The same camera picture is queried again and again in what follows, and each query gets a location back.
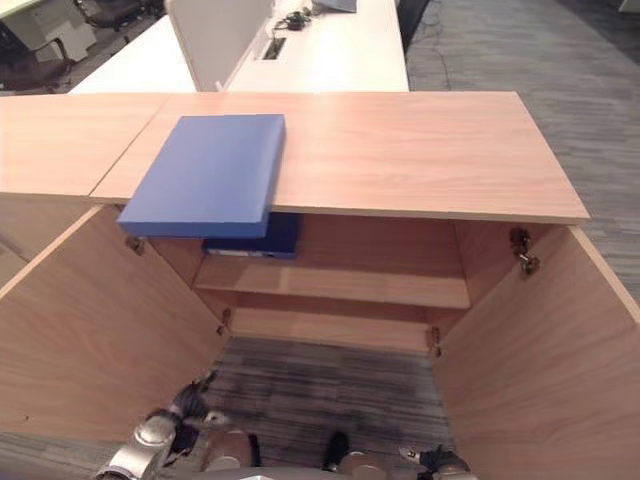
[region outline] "cabinet door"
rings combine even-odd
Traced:
[[[638,478],[638,305],[577,228],[533,253],[434,360],[459,453],[483,480]]]
[[[93,207],[0,289],[0,430],[124,439],[228,338],[110,206]]]

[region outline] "white desk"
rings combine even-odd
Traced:
[[[0,0],[0,19],[29,8],[41,0]]]
[[[273,21],[301,4],[300,0],[284,0]],[[279,30],[277,36],[288,37],[279,58],[247,57],[229,91],[409,90],[394,0],[360,0],[356,14],[323,14],[301,32]],[[189,69],[165,16],[72,93],[193,91]]]

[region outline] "blue folder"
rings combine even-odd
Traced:
[[[264,237],[283,115],[182,117],[118,219],[162,237]]]
[[[213,255],[243,255],[292,260],[300,230],[300,214],[273,212],[264,238],[207,238],[202,248]]]

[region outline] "wood grain surface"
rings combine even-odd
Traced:
[[[187,285],[191,286],[204,259],[202,239],[152,238],[149,241]]]
[[[438,313],[406,305],[242,294],[233,336],[427,354]]]
[[[0,197],[0,242],[33,260],[89,208],[86,202]]]
[[[305,215],[296,260],[209,255],[198,289],[468,308],[448,221]]]
[[[182,115],[283,113],[281,211],[588,218],[515,93],[175,94],[93,192],[126,201]]]
[[[0,288],[18,273],[27,261],[0,242]]]
[[[460,260],[472,304],[504,278],[517,264],[511,249],[509,232],[514,227],[525,228],[531,237],[531,246],[552,228],[550,225],[509,222],[453,222]]]
[[[94,207],[0,289],[2,430],[123,440],[221,354],[211,311]]]
[[[640,309],[576,227],[533,252],[541,270],[514,266],[434,362],[458,451],[479,478],[635,478]]]
[[[87,196],[164,94],[0,98],[0,192]]]

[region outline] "wooden countertop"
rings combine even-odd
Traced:
[[[275,210],[588,219],[526,108],[508,92],[3,98],[0,194],[124,203],[180,116],[230,113],[286,117]]]

